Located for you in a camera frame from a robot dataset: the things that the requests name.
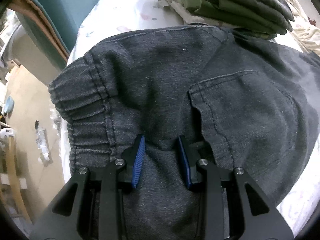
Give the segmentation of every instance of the white bedsheet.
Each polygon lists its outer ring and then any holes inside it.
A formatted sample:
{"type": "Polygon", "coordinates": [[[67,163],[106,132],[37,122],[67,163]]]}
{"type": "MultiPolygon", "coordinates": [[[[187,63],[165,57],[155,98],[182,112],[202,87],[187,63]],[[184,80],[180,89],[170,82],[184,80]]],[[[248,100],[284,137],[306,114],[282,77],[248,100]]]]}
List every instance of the white bedsheet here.
{"type": "MultiPolygon", "coordinates": [[[[119,33],[183,25],[180,16],[158,6],[158,0],[99,0],[83,21],[68,65],[82,57],[91,47],[103,39],[119,33]]],[[[278,35],[276,42],[301,51],[290,33],[278,35]]],[[[65,182],[70,177],[67,122],[62,121],[61,159],[65,182]]],[[[277,206],[294,236],[310,218],[320,199],[320,136],[310,160],[289,194],[277,206]]]]}

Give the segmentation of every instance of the metal screw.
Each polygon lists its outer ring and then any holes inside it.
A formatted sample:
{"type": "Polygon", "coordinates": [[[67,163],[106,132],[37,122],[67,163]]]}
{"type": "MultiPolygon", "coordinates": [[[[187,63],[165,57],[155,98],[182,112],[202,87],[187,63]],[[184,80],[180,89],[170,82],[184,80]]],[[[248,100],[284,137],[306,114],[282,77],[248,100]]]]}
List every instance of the metal screw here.
{"type": "Polygon", "coordinates": [[[244,169],[241,167],[236,167],[235,172],[236,172],[236,174],[242,175],[242,174],[244,174],[244,169]]]}
{"type": "Polygon", "coordinates": [[[122,165],[122,164],[124,164],[124,159],[116,159],[116,160],[115,160],[115,164],[116,164],[116,165],[122,165]]]}
{"type": "Polygon", "coordinates": [[[87,171],[88,171],[88,169],[87,169],[86,167],[81,167],[81,168],[79,169],[79,173],[80,173],[80,174],[86,174],[87,171]]]}
{"type": "Polygon", "coordinates": [[[208,161],[207,161],[206,159],[200,159],[198,162],[199,162],[199,164],[200,164],[201,166],[206,166],[206,165],[208,165],[208,161]]]}

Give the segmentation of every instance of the brown trim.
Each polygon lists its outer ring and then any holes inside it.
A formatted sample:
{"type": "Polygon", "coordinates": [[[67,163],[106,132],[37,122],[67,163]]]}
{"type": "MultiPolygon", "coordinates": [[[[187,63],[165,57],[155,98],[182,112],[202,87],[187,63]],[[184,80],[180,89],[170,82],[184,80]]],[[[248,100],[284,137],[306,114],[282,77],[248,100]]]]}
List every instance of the brown trim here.
{"type": "Polygon", "coordinates": [[[31,0],[12,0],[8,5],[8,8],[19,12],[33,20],[40,28],[40,30],[44,33],[44,35],[48,38],[51,44],[55,47],[64,61],[68,61],[69,54],[65,50],[48,19],[45,17],[39,7],[37,7],[31,0]]]}
{"type": "Polygon", "coordinates": [[[10,183],[11,192],[13,195],[14,202],[16,203],[19,212],[23,215],[23,217],[31,223],[31,219],[29,217],[26,206],[24,205],[21,192],[20,192],[20,180],[17,176],[16,165],[15,165],[15,152],[16,145],[14,138],[12,136],[8,137],[9,148],[5,155],[5,162],[7,165],[8,178],[10,183]]]}

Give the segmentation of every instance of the white cloth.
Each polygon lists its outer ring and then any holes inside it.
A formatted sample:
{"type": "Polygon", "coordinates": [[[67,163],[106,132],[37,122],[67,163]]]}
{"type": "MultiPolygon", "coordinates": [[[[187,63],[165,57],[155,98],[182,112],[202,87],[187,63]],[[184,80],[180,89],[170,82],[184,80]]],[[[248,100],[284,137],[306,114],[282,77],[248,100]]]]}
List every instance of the white cloth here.
{"type": "Polygon", "coordinates": [[[297,0],[285,1],[294,16],[294,22],[290,22],[293,28],[292,36],[304,52],[313,51],[320,57],[320,29],[310,24],[308,16],[297,0]]]}
{"type": "MultiPolygon", "coordinates": [[[[91,47],[110,36],[131,30],[178,25],[183,25],[182,18],[174,11],[161,8],[158,0],[99,0],[79,29],[76,45],[71,52],[68,64],[82,57],[91,47]]],[[[301,51],[290,33],[278,35],[275,40],[279,44],[301,51]]],[[[64,178],[67,182],[71,177],[68,167],[70,144],[67,122],[63,121],[61,126],[61,157],[64,178]]],[[[320,137],[302,175],[277,206],[294,236],[301,231],[320,199],[319,167],[320,137]]]]}

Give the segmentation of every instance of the stitching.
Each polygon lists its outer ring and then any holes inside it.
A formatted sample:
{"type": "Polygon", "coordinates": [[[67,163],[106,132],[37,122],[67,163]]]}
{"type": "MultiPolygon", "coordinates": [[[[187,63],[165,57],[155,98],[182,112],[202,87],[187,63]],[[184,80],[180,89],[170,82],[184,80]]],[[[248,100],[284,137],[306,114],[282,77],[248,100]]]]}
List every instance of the stitching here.
{"type": "Polygon", "coordinates": [[[219,83],[216,83],[216,84],[212,84],[211,86],[208,86],[208,87],[205,87],[205,88],[201,88],[201,89],[199,88],[198,91],[203,91],[203,90],[206,90],[206,89],[208,89],[208,88],[214,87],[214,86],[216,86],[216,85],[220,85],[220,84],[225,83],[225,82],[233,81],[233,80],[238,79],[239,77],[246,76],[246,75],[249,75],[249,74],[252,74],[252,73],[246,73],[246,74],[243,74],[243,75],[240,75],[240,76],[236,76],[235,78],[232,78],[232,79],[228,79],[228,80],[224,80],[224,81],[221,81],[221,82],[219,82],[219,83]]]}
{"type": "Polygon", "coordinates": [[[276,85],[272,80],[270,80],[268,78],[268,80],[274,85],[274,87],[285,97],[289,100],[291,106],[292,106],[292,112],[293,112],[293,115],[294,115],[294,120],[295,120],[295,127],[296,127],[296,131],[292,133],[292,138],[291,140],[293,141],[294,140],[294,135],[297,133],[297,130],[298,130],[298,114],[297,114],[297,105],[295,104],[293,98],[291,95],[289,95],[287,92],[285,91],[282,91],[278,88],[278,85],[276,85]]]}
{"type": "MultiPolygon", "coordinates": [[[[209,33],[208,31],[206,31],[206,30],[204,30],[204,29],[199,28],[198,30],[203,31],[203,32],[206,32],[206,33],[208,33],[209,35],[211,35],[212,37],[214,37],[215,39],[219,40],[216,36],[213,36],[211,33],[209,33]]],[[[220,30],[223,31],[223,32],[226,34],[226,36],[227,36],[227,39],[225,39],[224,41],[220,41],[220,40],[219,40],[221,43],[224,43],[225,41],[228,41],[228,40],[229,40],[228,32],[226,32],[225,30],[222,30],[222,29],[220,29],[220,30]]]]}
{"type": "MultiPolygon", "coordinates": [[[[147,34],[154,34],[154,33],[165,33],[165,32],[172,32],[172,31],[183,31],[186,29],[192,29],[192,28],[197,28],[199,27],[198,25],[188,25],[188,26],[183,26],[181,28],[177,28],[177,29],[160,29],[158,31],[153,31],[153,32],[144,32],[144,33],[137,33],[137,34],[132,34],[123,38],[118,38],[118,39],[112,39],[112,40],[108,40],[108,41],[100,41],[98,44],[96,44],[95,46],[93,46],[90,50],[92,50],[94,47],[96,47],[99,44],[105,44],[105,43],[109,43],[109,42],[113,42],[113,41],[121,41],[121,40],[126,40],[128,38],[131,37],[136,37],[136,36],[143,36],[143,35],[147,35],[147,34]]],[[[215,26],[203,26],[205,28],[214,28],[216,29],[217,27],[215,26]]]]}
{"type": "Polygon", "coordinates": [[[232,165],[233,165],[233,168],[234,168],[234,167],[235,167],[235,160],[234,160],[233,155],[232,155],[232,153],[231,153],[230,143],[229,143],[227,137],[226,137],[224,134],[222,134],[222,133],[220,133],[220,132],[218,131],[217,126],[216,126],[216,123],[215,123],[215,121],[214,121],[214,117],[213,117],[213,110],[212,110],[211,106],[209,106],[209,104],[208,104],[206,101],[204,101],[204,98],[203,98],[203,95],[202,95],[202,93],[201,93],[201,91],[200,91],[199,85],[198,85],[198,89],[199,89],[199,90],[198,90],[198,91],[199,91],[199,94],[201,95],[202,102],[205,103],[205,104],[210,108],[210,112],[211,112],[211,117],[212,117],[214,129],[216,130],[217,134],[220,134],[220,135],[223,136],[223,138],[225,139],[225,141],[226,141],[226,143],[227,143],[227,145],[228,145],[228,150],[229,150],[229,153],[230,153],[230,155],[231,155],[231,159],[232,159],[232,163],[233,163],[232,165]]]}
{"type": "MultiPolygon", "coordinates": [[[[281,159],[287,157],[287,155],[289,155],[289,154],[291,153],[290,151],[291,151],[292,149],[293,149],[293,147],[290,147],[288,150],[286,150],[286,152],[284,153],[284,155],[282,155],[281,157],[279,157],[279,158],[277,158],[276,160],[272,161],[266,168],[270,167],[271,165],[273,165],[273,164],[275,164],[275,163],[277,163],[276,166],[279,165],[279,164],[281,163],[281,159]]],[[[270,170],[273,169],[273,168],[275,168],[275,166],[272,166],[272,167],[270,167],[270,168],[262,171],[261,173],[259,173],[259,172],[253,173],[251,176],[256,178],[256,177],[258,177],[258,176],[261,176],[261,175],[265,174],[266,172],[270,171],[270,170]]]]}
{"type": "MultiPolygon", "coordinates": [[[[94,63],[93,63],[93,64],[88,64],[88,65],[90,65],[90,66],[91,66],[93,69],[95,69],[95,71],[97,72],[98,78],[99,78],[99,80],[100,80],[103,88],[106,90],[107,98],[106,98],[105,100],[106,100],[106,101],[109,103],[109,105],[110,105],[108,90],[107,90],[107,88],[105,87],[105,85],[104,85],[103,82],[102,82],[102,78],[101,78],[101,76],[100,76],[100,73],[99,73],[99,71],[98,71],[98,68],[96,67],[96,65],[95,65],[94,63]]],[[[107,109],[106,109],[106,105],[105,105],[105,103],[104,103],[104,99],[102,98],[102,95],[101,95],[101,93],[99,92],[98,85],[97,85],[96,82],[94,81],[95,79],[94,79],[93,76],[92,76],[92,73],[91,73],[90,68],[89,68],[89,73],[90,73],[90,76],[91,76],[91,78],[92,78],[92,82],[93,82],[95,88],[97,89],[97,93],[98,93],[98,95],[99,95],[99,97],[100,97],[100,99],[101,99],[101,102],[102,102],[102,105],[103,105],[103,108],[104,108],[103,113],[106,113],[107,109]]],[[[112,137],[113,137],[113,140],[114,140],[114,142],[115,142],[114,148],[115,148],[115,151],[117,152],[114,123],[113,123],[112,118],[110,118],[110,119],[111,119],[112,137]]],[[[106,127],[106,136],[107,136],[107,140],[108,140],[108,142],[109,142],[109,146],[110,146],[110,150],[111,150],[112,146],[110,145],[110,139],[108,138],[107,127],[106,127]]]]}
{"type": "Polygon", "coordinates": [[[224,78],[224,77],[233,76],[233,75],[236,75],[236,74],[243,73],[242,75],[238,75],[237,76],[237,77],[241,77],[241,76],[244,76],[244,75],[247,75],[247,74],[252,74],[252,72],[259,73],[259,71],[257,71],[257,70],[241,70],[241,71],[237,71],[237,72],[234,72],[234,73],[231,73],[231,74],[225,74],[225,75],[209,78],[209,79],[206,79],[206,80],[202,80],[198,84],[205,83],[205,82],[208,82],[208,81],[211,81],[211,80],[214,80],[214,79],[218,79],[218,78],[224,78]]]}
{"type": "MultiPolygon", "coordinates": [[[[225,44],[225,42],[228,42],[228,41],[229,41],[229,37],[228,37],[228,36],[227,36],[227,39],[224,40],[224,41],[220,41],[218,38],[216,38],[216,39],[220,42],[220,46],[214,51],[213,55],[212,55],[212,56],[210,57],[210,59],[205,63],[203,69],[205,69],[205,68],[207,67],[207,65],[209,64],[209,62],[216,56],[216,54],[217,54],[220,50],[223,49],[223,45],[225,44]]],[[[198,73],[198,75],[195,76],[194,82],[196,82],[196,80],[197,80],[198,78],[200,78],[201,75],[202,75],[202,72],[200,71],[200,72],[198,73]]],[[[190,95],[193,94],[193,93],[190,93],[190,88],[191,88],[193,85],[190,85],[190,86],[189,86],[188,92],[189,92],[190,95]]]]}
{"type": "MultiPolygon", "coordinates": [[[[103,81],[102,81],[102,78],[101,78],[101,76],[100,76],[100,72],[99,72],[99,70],[98,70],[98,68],[96,67],[96,65],[94,64],[94,68],[96,69],[96,71],[97,71],[97,74],[98,74],[98,77],[99,77],[99,79],[100,79],[100,82],[101,82],[101,84],[103,85],[103,87],[104,87],[104,89],[106,90],[106,94],[108,95],[108,97],[107,97],[107,101],[108,101],[108,103],[109,103],[109,107],[110,107],[110,116],[112,116],[112,111],[111,111],[111,104],[110,104],[110,100],[109,100],[109,94],[108,94],[108,90],[107,90],[107,88],[105,87],[105,85],[104,85],[104,83],[103,83],[103,81]]],[[[115,142],[115,150],[116,150],[116,154],[117,154],[117,144],[116,144],[116,136],[115,136],[115,125],[114,125],[114,121],[113,121],[113,118],[110,118],[111,119],[111,128],[112,128],[112,137],[113,137],[113,140],[114,140],[114,142],[115,142]]]]}
{"type": "MultiPolygon", "coordinates": [[[[58,98],[59,100],[59,103],[61,105],[61,109],[63,109],[63,112],[66,113],[67,116],[68,113],[65,111],[65,107],[64,107],[64,103],[62,100],[60,100],[60,96],[58,96],[56,90],[55,90],[55,87],[56,85],[54,84],[54,81],[52,81],[52,93],[54,95],[55,98],[58,98]]],[[[69,138],[69,142],[70,142],[70,152],[69,152],[69,167],[70,167],[70,173],[71,175],[73,175],[73,173],[75,172],[75,169],[76,169],[76,150],[77,150],[77,146],[75,145],[75,139],[74,139],[74,128],[73,128],[73,125],[74,125],[74,120],[72,118],[69,118],[70,119],[70,127],[71,127],[71,133],[72,133],[72,137],[69,138]]]]}

